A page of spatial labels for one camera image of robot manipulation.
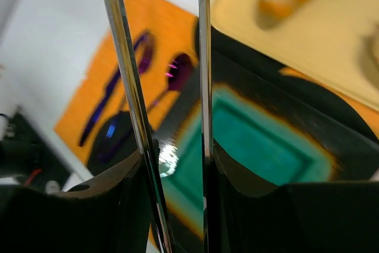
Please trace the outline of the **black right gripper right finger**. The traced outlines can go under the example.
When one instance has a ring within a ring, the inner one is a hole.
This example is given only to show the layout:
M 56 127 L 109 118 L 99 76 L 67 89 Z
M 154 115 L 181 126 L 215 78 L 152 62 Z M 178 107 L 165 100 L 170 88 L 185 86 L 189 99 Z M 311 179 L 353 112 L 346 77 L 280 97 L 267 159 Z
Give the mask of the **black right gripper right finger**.
M 277 186 L 219 144 L 207 173 L 209 252 L 377 252 L 378 183 Z

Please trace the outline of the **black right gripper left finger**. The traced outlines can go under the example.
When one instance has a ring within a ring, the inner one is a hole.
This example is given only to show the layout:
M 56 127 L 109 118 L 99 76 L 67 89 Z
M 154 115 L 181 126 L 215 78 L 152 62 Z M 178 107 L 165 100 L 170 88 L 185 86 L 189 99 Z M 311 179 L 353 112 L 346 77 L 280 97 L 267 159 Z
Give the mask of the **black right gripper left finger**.
M 67 192 L 1 187 L 2 252 L 145 252 L 151 221 L 138 152 Z

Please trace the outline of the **purple metallic spoon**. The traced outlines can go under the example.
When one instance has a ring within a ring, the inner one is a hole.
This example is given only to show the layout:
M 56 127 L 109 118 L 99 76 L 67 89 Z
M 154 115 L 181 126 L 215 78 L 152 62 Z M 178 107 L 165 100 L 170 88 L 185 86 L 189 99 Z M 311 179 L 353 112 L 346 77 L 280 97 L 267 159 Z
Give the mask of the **purple metallic spoon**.
M 155 108 L 159 102 L 164 98 L 164 96 L 171 91 L 181 91 L 194 71 L 195 67 L 192 65 L 192 60 L 190 56 L 186 53 L 178 54 L 174 60 L 169 64 L 169 69 L 165 73 L 167 88 L 164 89 L 147 107 L 146 111 L 149 113 L 153 108 Z M 131 136 L 133 128 L 129 128 L 127 131 L 123 131 L 122 137 L 120 137 L 115 143 L 111 143 L 115 131 L 120 122 L 123 110 L 120 111 L 111 119 L 110 125 L 105 135 L 105 139 L 101 143 L 101 147 L 98 151 L 98 159 L 102 163 L 110 161 L 122 144 Z

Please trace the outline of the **black square green plate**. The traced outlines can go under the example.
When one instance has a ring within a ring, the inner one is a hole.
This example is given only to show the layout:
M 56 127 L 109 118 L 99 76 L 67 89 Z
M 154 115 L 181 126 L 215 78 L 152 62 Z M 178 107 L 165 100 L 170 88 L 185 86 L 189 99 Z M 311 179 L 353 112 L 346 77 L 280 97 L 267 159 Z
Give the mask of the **black square green plate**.
M 337 96 L 326 93 L 331 117 L 217 52 L 213 80 L 215 143 L 257 176 L 277 186 L 373 181 L 378 139 Z

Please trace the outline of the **yellow plastic tray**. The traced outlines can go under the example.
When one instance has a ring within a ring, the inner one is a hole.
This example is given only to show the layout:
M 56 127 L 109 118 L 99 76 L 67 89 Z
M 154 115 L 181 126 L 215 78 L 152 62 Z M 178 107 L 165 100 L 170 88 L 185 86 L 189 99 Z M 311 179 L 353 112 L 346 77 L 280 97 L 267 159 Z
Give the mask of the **yellow plastic tray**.
M 223 34 L 378 109 L 378 71 L 366 71 L 364 40 L 378 23 L 378 0 L 311 0 L 281 25 L 261 29 L 258 0 L 213 0 Z

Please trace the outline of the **purple metallic knife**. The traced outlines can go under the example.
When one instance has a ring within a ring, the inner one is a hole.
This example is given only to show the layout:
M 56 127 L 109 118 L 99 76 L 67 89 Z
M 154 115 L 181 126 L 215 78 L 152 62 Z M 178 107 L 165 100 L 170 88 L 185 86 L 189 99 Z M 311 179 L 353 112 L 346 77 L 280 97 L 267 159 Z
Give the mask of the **purple metallic knife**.
M 136 51 L 139 46 L 144 47 L 142 58 L 137 64 L 137 70 L 139 74 L 142 74 L 149 69 L 155 48 L 155 37 L 149 30 L 145 30 L 140 34 L 139 38 L 134 42 L 133 50 Z M 83 128 L 78 142 L 78 146 L 82 147 L 85 144 L 88 136 L 92 132 L 92 129 L 94 128 L 98 119 L 100 118 L 101 113 L 103 112 L 105 106 L 109 102 L 111 95 L 115 89 L 115 86 L 120 80 L 120 78 L 120 70 L 119 67 L 117 67 L 113 75 L 110 77 L 107 84 L 105 85 L 103 95 L 99 103 L 93 109 L 88 121 L 86 122 L 85 127 Z

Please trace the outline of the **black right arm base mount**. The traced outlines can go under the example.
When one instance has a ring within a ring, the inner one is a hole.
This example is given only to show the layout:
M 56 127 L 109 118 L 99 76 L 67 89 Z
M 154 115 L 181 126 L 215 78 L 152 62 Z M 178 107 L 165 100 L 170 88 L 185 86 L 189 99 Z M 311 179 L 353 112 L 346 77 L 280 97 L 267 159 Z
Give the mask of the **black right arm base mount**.
M 1 113 L 1 180 L 52 194 L 71 172 L 19 112 Z

